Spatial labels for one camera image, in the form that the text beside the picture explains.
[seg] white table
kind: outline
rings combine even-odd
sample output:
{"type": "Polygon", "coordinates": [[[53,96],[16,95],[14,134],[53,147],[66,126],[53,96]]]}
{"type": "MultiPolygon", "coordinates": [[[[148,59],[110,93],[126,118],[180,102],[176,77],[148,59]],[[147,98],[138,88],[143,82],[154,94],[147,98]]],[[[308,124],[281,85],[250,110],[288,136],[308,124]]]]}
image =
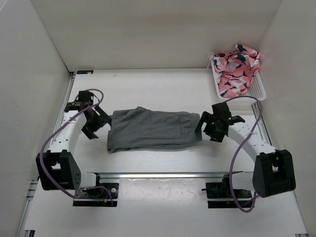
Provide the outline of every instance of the white table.
{"type": "MultiPolygon", "coordinates": [[[[205,69],[96,70],[90,75],[76,75],[69,100],[74,100],[79,90],[89,88],[104,92],[101,108],[108,114],[137,106],[201,114],[212,112],[211,105],[219,102],[212,75],[205,69]]],[[[249,125],[254,123],[251,107],[233,111],[233,114],[241,115],[249,125]]],[[[223,143],[214,143],[203,134],[203,141],[184,150],[110,154],[106,147],[108,130],[108,125],[100,129],[98,140],[79,136],[74,157],[82,172],[227,172],[237,148],[229,138],[223,143]]],[[[250,157],[241,151],[235,170],[250,171],[253,166],[250,157]]],[[[306,233],[294,193],[258,199],[253,212],[245,214],[237,209],[207,209],[206,195],[200,193],[205,186],[203,179],[189,180],[186,184],[183,180],[158,183],[185,191],[174,193],[171,199],[170,195],[166,198],[166,193],[157,191],[158,201],[142,195],[141,189],[130,189],[129,181],[124,182],[120,185],[116,208],[72,207],[72,200],[67,196],[58,191],[45,192],[39,185],[26,229],[36,230],[36,237],[281,237],[306,233]]]]}

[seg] folded gray cloth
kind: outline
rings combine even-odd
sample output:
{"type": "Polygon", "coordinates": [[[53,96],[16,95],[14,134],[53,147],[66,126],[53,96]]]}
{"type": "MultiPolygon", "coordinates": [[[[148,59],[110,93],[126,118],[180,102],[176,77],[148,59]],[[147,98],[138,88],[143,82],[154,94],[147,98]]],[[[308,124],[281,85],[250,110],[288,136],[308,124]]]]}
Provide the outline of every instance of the folded gray cloth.
{"type": "Polygon", "coordinates": [[[202,140],[194,133],[199,114],[151,111],[143,107],[117,110],[108,133],[108,151],[178,146],[202,140]]]}

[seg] folded garment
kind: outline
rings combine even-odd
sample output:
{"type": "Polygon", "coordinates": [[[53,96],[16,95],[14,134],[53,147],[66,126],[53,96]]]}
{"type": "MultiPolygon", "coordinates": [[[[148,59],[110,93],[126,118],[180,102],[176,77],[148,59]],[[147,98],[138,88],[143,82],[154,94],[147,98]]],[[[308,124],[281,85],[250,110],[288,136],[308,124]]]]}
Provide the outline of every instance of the folded garment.
{"type": "Polygon", "coordinates": [[[201,141],[201,131],[194,133],[199,118],[195,113],[151,111],[143,107],[114,111],[108,151],[176,147],[201,141]]]}
{"type": "Polygon", "coordinates": [[[260,53],[245,45],[236,44],[231,53],[212,57],[220,95],[234,98],[247,92],[254,75],[260,70],[260,53]]]}

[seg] plastic basket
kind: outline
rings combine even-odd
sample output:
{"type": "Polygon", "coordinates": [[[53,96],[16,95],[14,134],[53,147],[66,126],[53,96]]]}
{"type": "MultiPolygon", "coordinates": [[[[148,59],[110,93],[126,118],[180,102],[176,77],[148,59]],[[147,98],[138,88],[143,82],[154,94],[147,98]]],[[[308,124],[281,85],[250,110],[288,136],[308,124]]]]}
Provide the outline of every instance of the plastic basket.
{"type": "MultiPolygon", "coordinates": [[[[217,92],[217,96],[219,97],[219,99],[224,102],[227,100],[227,98],[223,98],[220,93],[219,93],[219,89],[218,89],[218,84],[217,81],[215,79],[215,69],[214,69],[214,61],[213,58],[211,58],[211,66],[212,66],[212,71],[213,71],[213,78],[214,78],[214,82],[215,82],[215,88],[216,88],[216,92],[217,92]]],[[[263,87],[262,81],[261,81],[261,77],[259,75],[259,73],[256,73],[254,76],[254,80],[252,82],[252,86],[248,88],[248,91],[244,94],[244,95],[251,95],[255,98],[257,98],[258,100],[262,101],[265,100],[267,95],[266,95],[266,91],[263,87]]],[[[236,100],[232,100],[230,102],[228,102],[229,105],[234,105],[234,106],[250,106],[253,103],[255,103],[256,101],[254,99],[251,98],[239,98],[236,100]]]]}

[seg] pink patterned clothing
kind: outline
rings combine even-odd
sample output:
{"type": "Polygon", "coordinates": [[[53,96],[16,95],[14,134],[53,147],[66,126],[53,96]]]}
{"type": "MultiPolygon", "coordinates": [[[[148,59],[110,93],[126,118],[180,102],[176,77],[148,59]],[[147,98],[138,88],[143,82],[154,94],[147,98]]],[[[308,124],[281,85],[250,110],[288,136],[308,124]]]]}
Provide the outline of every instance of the pink patterned clothing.
{"type": "Polygon", "coordinates": [[[246,93],[260,70],[259,58],[259,52],[241,44],[236,44],[232,53],[214,55],[214,76],[220,95],[233,98],[246,93]]]}

